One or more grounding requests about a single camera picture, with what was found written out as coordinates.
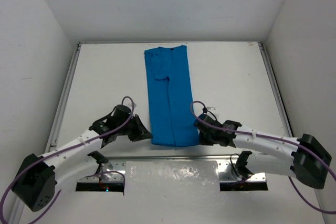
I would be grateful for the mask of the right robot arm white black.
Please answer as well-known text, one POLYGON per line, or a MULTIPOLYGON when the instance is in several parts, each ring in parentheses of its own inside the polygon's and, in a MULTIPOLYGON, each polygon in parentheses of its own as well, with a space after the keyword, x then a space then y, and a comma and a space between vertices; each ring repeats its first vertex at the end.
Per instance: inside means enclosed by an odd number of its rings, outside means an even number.
POLYGON ((233 167, 236 176, 270 173, 293 177, 314 189, 324 188, 332 157, 312 135, 281 137, 231 120, 219 123, 207 114, 201 114, 194 126, 200 144, 242 150, 233 167))

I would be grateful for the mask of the blue t shirt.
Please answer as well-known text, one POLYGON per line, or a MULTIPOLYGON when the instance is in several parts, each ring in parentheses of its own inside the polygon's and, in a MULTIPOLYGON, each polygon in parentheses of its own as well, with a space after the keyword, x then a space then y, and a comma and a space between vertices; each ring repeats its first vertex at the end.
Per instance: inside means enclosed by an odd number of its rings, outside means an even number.
POLYGON ((152 144, 190 147, 199 144, 190 112, 193 101, 187 47, 157 47, 144 52, 152 144))

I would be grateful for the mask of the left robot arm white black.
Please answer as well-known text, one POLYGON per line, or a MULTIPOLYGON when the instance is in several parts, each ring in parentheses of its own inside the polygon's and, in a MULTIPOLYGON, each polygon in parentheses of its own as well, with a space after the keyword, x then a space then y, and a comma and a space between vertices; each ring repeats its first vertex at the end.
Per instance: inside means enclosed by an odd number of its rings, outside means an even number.
POLYGON ((119 104, 59 149, 41 156, 28 155, 17 172, 19 179, 12 187, 13 193, 31 211, 40 211, 66 184, 96 172, 111 171, 111 163, 100 150, 118 136, 127 136, 132 142, 153 137, 138 115, 132 115, 129 107, 119 104))

